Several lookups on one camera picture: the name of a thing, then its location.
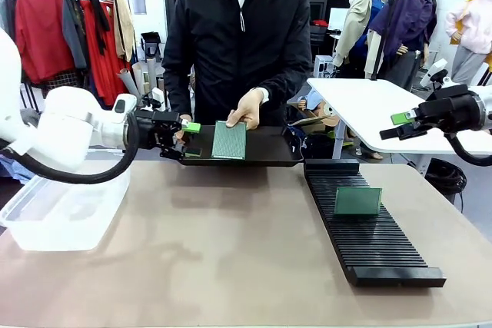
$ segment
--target red object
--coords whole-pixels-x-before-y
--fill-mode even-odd
[[[328,27],[328,22],[326,22],[324,19],[317,19],[317,20],[313,21],[313,23],[315,26]]]
[[[107,106],[112,106],[119,94],[128,93],[125,84],[117,76],[123,68],[129,68],[129,64],[120,59],[116,54],[115,29],[113,22],[113,4],[101,2],[101,7],[110,25],[110,31],[103,31],[95,27],[95,13],[89,0],[81,0],[84,9],[85,31],[91,60],[91,70],[94,75],[94,83],[99,97]],[[104,55],[99,52],[96,32],[105,41]]]
[[[36,84],[75,68],[63,37],[62,9],[63,0],[17,0],[15,43],[25,73]]]

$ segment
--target pink hoodie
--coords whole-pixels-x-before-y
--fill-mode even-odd
[[[492,0],[465,2],[446,16],[446,33],[452,36],[457,30],[456,22],[463,20],[461,44],[477,54],[492,51]]]

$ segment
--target black jacket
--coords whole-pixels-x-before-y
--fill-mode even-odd
[[[197,122],[226,120],[246,92],[263,87],[266,124],[311,73],[309,18],[309,0],[245,0],[243,8],[238,0],[176,0],[162,62],[173,111],[191,114],[194,65]]]

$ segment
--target tabletop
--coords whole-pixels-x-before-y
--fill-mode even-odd
[[[28,253],[0,237],[0,325],[423,326],[492,321],[492,245],[415,170],[361,165],[442,289],[344,278],[303,167],[134,162],[88,252]]]
[[[380,153],[454,154],[444,134],[436,128],[410,140],[381,140],[380,131],[394,128],[391,115],[417,108],[424,102],[389,81],[310,78],[307,82],[372,150]],[[458,134],[458,138],[472,154],[492,154],[492,136],[485,132],[464,131]]]

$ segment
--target plastic container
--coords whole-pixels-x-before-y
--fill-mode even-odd
[[[130,184],[130,170],[104,184],[62,184],[34,177],[0,211],[0,224],[29,251],[98,246]]]

